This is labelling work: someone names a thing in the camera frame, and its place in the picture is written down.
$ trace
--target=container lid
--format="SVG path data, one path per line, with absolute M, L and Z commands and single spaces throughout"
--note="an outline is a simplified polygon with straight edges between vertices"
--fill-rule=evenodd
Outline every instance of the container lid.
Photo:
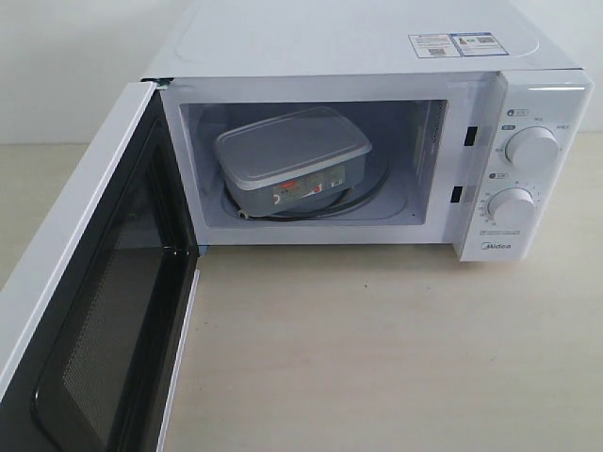
M 279 184 L 370 152 L 367 137 L 320 106 L 255 122 L 216 139 L 216 155 L 242 190 Z

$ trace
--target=control panel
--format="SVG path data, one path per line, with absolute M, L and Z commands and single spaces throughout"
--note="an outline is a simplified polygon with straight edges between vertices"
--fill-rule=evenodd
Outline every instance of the control panel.
M 461 260 L 523 258 L 592 90 L 580 70 L 498 76 L 504 100 L 474 189 Z

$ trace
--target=microwave oven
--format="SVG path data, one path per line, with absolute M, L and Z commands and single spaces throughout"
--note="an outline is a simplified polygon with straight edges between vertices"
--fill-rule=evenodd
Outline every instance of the microwave oven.
M 194 2 L 0 295 L 2 449 L 160 449 L 210 245 L 448 243 L 461 261 L 523 258 L 592 90 L 504 1 Z M 347 203 L 325 192 L 304 215 L 241 216 L 219 138 L 317 108 L 370 142 Z M 322 128 L 296 139 L 335 142 Z M 249 180 L 258 165 L 289 174 L 234 160 Z M 272 178 L 269 193 L 321 192 L 319 173 Z

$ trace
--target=microwave door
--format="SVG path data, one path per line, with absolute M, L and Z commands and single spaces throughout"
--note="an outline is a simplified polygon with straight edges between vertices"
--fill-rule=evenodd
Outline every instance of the microwave door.
M 0 449 L 156 450 L 198 248 L 156 85 L 126 87 L 0 294 Z

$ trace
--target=power knob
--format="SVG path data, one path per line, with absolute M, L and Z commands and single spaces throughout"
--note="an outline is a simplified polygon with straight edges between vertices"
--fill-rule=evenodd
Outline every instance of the power knob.
M 534 171 L 555 162 L 561 148 L 545 127 L 531 127 L 516 134 L 507 144 L 507 159 L 522 171 Z
M 529 222 L 536 210 L 530 193 L 509 188 L 497 193 L 488 203 L 488 214 L 500 226 L 518 228 Z

